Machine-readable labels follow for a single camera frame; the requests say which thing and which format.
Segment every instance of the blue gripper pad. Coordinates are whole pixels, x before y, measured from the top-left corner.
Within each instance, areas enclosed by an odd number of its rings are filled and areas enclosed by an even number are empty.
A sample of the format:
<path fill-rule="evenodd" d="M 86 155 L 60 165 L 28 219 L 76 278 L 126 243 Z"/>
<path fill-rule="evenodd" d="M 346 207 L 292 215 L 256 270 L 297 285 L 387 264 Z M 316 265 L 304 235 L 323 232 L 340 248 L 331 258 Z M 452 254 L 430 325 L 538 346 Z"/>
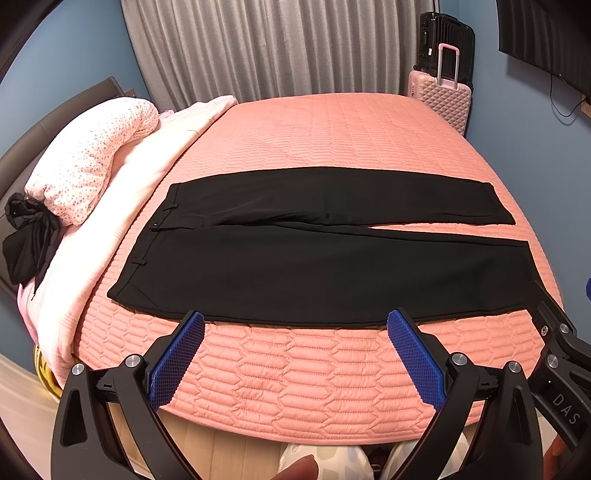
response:
<path fill-rule="evenodd" d="M 398 310 L 390 312 L 387 325 L 390 341 L 421 400 L 439 411 L 446 399 L 443 373 L 439 366 Z"/>
<path fill-rule="evenodd" d="M 158 410 L 173 399 L 204 336 L 205 320 L 195 312 L 152 370 L 148 388 L 148 404 L 152 410 Z"/>

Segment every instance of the black pants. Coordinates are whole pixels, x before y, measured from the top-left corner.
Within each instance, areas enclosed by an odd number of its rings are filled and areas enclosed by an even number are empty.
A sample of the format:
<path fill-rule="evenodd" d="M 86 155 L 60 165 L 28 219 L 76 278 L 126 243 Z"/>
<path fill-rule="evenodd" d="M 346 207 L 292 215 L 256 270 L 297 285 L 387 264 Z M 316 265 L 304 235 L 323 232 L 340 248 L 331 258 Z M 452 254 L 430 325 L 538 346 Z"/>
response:
<path fill-rule="evenodd" d="M 527 242 L 365 225 L 514 223 L 490 184 L 353 168 L 227 174 L 170 187 L 108 296 L 181 319 L 384 325 L 524 308 Z"/>

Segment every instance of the power cord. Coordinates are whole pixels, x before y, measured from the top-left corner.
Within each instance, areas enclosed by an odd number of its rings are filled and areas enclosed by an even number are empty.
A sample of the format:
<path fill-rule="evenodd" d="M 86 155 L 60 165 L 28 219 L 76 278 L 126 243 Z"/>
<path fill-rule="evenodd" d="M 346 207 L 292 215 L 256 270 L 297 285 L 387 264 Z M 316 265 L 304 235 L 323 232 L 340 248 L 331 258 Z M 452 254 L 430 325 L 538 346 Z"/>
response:
<path fill-rule="evenodd" d="M 574 111 L 579 107 L 579 105 L 581 105 L 583 102 L 588 102 L 589 101 L 589 97 L 585 97 L 584 99 L 582 99 L 579 103 L 577 103 L 577 105 L 575 105 L 573 107 L 573 109 L 570 111 L 570 113 L 568 115 L 565 115 L 564 113 L 562 113 L 560 110 L 558 110 L 558 107 L 554 104 L 554 100 L 552 100 L 552 78 L 554 77 L 554 75 L 552 75 L 550 73 L 550 102 L 552 103 L 552 106 L 554 107 L 554 110 L 556 110 L 556 112 L 558 112 L 558 114 L 560 116 L 563 116 L 564 118 L 568 118 L 570 117 Z"/>

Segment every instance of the white polka dot pillow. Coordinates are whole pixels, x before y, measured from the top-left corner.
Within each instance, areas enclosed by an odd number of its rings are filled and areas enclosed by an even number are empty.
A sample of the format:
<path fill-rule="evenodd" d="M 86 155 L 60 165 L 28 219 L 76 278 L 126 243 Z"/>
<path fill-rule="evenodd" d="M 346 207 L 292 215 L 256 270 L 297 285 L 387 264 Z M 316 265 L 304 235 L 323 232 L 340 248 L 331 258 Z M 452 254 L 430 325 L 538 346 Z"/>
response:
<path fill-rule="evenodd" d="M 80 225 L 103 195 L 115 152 L 147 137 L 158 125 L 158 110 L 147 100 L 115 98 L 72 120 L 55 137 L 25 185 L 63 225 Z"/>

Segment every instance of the blue wall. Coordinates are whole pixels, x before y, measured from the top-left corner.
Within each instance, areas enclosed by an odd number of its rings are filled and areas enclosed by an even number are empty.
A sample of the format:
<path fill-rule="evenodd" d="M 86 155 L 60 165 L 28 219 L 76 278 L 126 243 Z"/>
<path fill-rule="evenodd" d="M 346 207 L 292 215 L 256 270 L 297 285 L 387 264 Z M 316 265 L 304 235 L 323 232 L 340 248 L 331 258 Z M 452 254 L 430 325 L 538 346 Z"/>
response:
<path fill-rule="evenodd" d="M 441 11 L 476 34 L 473 108 L 467 140 L 521 206 L 558 280 L 566 311 L 591 342 L 591 120 L 559 117 L 550 74 L 498 50 L 495 0 L 441 0 Z M 581 94 L 554 79 L 554 103 L 569 113 Z"/>
<path fill-rule="evenodd" d="M 59 104 L 111 75 L 149 98 L 119 0 L 64 0 L 0 83 L 0 155 Z M 0 291 L 0 353 L 32 369 L 32 349 L 16 305 Z"/>

